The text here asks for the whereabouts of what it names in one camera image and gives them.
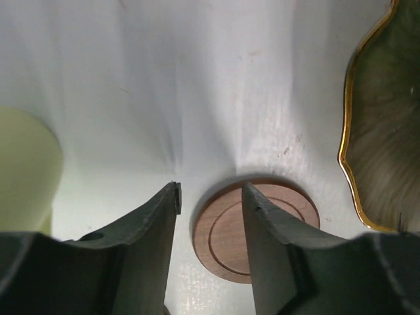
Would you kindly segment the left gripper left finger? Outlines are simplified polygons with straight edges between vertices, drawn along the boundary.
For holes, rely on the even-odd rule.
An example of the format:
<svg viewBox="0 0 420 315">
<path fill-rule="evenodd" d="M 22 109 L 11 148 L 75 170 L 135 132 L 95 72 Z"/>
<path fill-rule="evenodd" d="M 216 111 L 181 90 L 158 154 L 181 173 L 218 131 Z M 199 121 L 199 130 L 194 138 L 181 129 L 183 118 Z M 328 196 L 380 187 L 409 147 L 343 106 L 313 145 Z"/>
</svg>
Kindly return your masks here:
<svg viewBox="0 0 420 315">
<path fill-rule="evenodd" d="M 78 240 L 1 234 L 2 314 L 164 314 L 181 186 Z"/>
</svg>

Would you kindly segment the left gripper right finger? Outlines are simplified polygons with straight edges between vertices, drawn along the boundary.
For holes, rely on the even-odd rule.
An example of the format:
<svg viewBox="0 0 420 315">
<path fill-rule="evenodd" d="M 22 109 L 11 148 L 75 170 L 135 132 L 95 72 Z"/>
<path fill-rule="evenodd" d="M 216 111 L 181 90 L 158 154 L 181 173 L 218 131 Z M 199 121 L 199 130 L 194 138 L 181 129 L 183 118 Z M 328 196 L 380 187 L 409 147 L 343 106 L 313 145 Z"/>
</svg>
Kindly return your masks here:
<svg viewBox="0 0 420 315">
<path fill-rule="evenodd" d="M 241 191 L 257 314 L 418 314 L 419 234 L 344 239 Z"/>
</svg>

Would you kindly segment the dark walnut coaster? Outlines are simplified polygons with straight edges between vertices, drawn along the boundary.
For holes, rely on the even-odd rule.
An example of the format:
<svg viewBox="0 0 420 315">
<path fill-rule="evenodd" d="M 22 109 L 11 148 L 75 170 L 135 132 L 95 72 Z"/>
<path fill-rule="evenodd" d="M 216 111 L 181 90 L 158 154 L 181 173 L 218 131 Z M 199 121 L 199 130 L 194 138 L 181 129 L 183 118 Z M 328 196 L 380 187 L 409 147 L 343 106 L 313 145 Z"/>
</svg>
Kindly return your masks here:
<svg viewBox="0 0 420 315">
<path fill-rule="evenodd" d="M 239 284 L 251 283 L 242 213 L 242 186 L 246 182 L 294 217 L 320 227 L 314 202 L 296 184 L 279 178 L 256 177 L 217 188 L 198 208 L 192 244 L 198 260 L 208 271 Z"/>
</svg>

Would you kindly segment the green mug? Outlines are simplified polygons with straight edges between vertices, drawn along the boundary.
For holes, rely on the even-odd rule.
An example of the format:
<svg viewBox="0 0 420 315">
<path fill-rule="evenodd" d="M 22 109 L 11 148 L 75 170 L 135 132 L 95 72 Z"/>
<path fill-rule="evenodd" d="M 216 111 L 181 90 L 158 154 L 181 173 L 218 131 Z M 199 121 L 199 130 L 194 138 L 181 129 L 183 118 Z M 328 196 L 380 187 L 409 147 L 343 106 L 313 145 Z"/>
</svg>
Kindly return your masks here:
<svg viewBox="0 0 420 315">
<path fill-rule="evenodd" d="M 1 107 L 1 230 L 51 233 L 53 199 L 64 165 L 49 128 Z"/>
</svg>

